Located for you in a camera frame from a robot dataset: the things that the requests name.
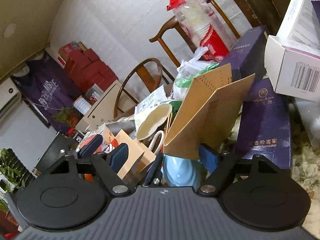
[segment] black circular disc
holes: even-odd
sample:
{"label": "black circular disc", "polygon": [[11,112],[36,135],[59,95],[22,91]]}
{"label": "black circular disc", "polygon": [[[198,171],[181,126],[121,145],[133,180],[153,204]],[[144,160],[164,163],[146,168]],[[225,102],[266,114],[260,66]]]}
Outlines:
{"label": "black circular disc", "polygon": [[277,174],[259,174],[233,183],[224,191],[222,203],[239,222],[267,231],[301,225],[310,208],[308,193]]}
{"label": "black circular disc", "polygon": [[67,173],[40,176],[17,199],[29,223],[56,230],[85,224],[101,212],[105,202],[97,185]]}

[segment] green plastic bag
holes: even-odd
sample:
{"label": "green plastic bag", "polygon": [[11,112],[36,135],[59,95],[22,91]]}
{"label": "green plastic bag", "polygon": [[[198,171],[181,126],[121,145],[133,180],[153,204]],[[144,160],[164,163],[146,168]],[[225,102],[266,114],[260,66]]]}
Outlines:
{"label": "green plastic bag", "polygon": [[213,70],[215,69],[217,66],[219,65],[218,62],[214,62],[212,64],[210,64],[209,66],[207,66],[204,70],[201,70],[197,75],[195,76],[190,76],[190,77],[187,77],[187,78],[177,78],[175,80],[175,84],[177,87],[179,88],[188,88],[191,84],[191,81],[193,78],[197,77],[197,76],[200,76],[201,74],[203,73],[206,73],[210,70]]}

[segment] dark bottle with red cap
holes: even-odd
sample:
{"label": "dark bottle with red cap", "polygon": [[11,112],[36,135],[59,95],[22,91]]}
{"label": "dark bottle with red cap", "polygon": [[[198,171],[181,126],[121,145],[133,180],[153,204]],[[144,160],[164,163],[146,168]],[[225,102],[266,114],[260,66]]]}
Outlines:
{"label": "dark bottle with red cap", "polygon": [[276,36],[282,17],[272,0],[246,0],[262,25],[266,25],[271,35]]}

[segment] wooden chair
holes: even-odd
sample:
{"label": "wooden chair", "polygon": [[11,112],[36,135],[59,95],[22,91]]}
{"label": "wooden chair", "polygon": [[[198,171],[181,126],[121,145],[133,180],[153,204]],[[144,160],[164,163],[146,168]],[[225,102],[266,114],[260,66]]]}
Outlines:
{"label": "wooden chair", "polygon": [[[252,27],[260,26],[259,20],[254,16],[254,12],[251,10],[250,6],[247,4],[245,0],[234,0],[235,3],[239,6],[241,11],[243,12],[244,16],[248,19],[249,23],[252,25]],[[230,22],[226,14],[221,10],[221,8],[218,6],[218,4],[215,2],[215,0],[206,0],[207,3],[211,3],[213,7],[218,11],[218,13],[222,16],[223,20],[227,23],[233,34],[236,36],[237,39],[240,38],[239,33],[237,32],[236,28],[233,26],[233,24]],[[164,25],[161,27],[160,31],[157,33],[156,36],[149,39],[150,42],[159,41],[160,45],[164,49],[164,51],[168,54],[169,58],[173,61],[173,63],[179,67],[180,63],[177,60],[177,58],[174,56],[172,51],[169,49],[167,44],[162,39],[163,34],[169,30],[169,29],[176,29],[178,33],[181,35],[181,37],[184,39],[184,41],[187,43],[191,51],[194,53],[196,51],[196,46],[192,43],[191,39],[188,37],[188,35],[184,32],[184,30],[181,28],[181,26],[178,23],[178,20],[175,16],[170,18],[167,22],[164,23]]]}
{"label": "wooden chair", "polygon": [[[144,66],[146,63],[148,62],[155,62],[157,64],[157,76],[154,79],[151,74],[149,73],[149,71],[146,69],[146,67]],[[117,98],[116,98],[116,103],[115,103],[115,108],[113,111],[113,116],[114,118],[117,117],[118,115],[118,110],[123,113],[124,111],[122,111],[119,107],[119,100],[120,100],[120,96],[122,94],[122,92],[126,93],[127,96],[136,104],[138,104],[139,102],[132,96],[129,94],[129,92],[127,90],[124,89],[125,85],[127,84],[127,82],[129,81],[129,79],[133,76],[134,73],[137,73],[138,76],[141,78],[141,80],[143,81],[143,83],[146,85],[147,89],[149,90],[149,92],[153,92],[154,90],[156,90],[160,83],[161,83],[161,78],[164,79],[164,81],[166,82],[166,84],[169,84],[168,80],[166,79],[165,76],[162,75],[162,72],[165,72],[172,80],[174,80],[174,77],[162,66],[162,64],[160,63],[160,61],[156,58],[148,58],[144,61],[142,61],[139,65],[137,65],[131,72],[130,74],[126,77],[126,79],[124,80]]]}

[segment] dark purple box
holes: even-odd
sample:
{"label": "dark purple box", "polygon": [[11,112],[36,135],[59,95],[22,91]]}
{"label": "dark purple box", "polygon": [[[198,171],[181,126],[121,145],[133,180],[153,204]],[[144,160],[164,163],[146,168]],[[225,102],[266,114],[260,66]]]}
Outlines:
{"label": "dark purple box", "polygon": [[320,21],[320,0],[311,0],[311,2],[317,14],[318,20]]}
{"label": "dark purple box", "polygon": [[233,82],[254,73],[256,78],[262,79],[266,74],[264,50],[268,39],[267,32],[265,25],[248,30],[219,63],[219,66],[231,63]]}
{"label": "dark purple box", "polygon": [[236,154],[262,154],[281,169],[291,168],[291,129],[287,98],[273,91],[269,78],[256,79],[246,96]]}

